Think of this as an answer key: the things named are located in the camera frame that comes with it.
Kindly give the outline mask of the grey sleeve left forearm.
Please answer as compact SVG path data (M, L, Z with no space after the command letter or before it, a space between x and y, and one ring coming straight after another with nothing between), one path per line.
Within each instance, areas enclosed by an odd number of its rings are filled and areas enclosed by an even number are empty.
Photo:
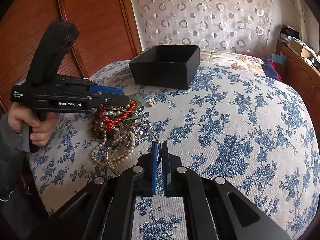
M27 239L48 218L37 192L25 193L21 181L22 137L1 117L1 239Z

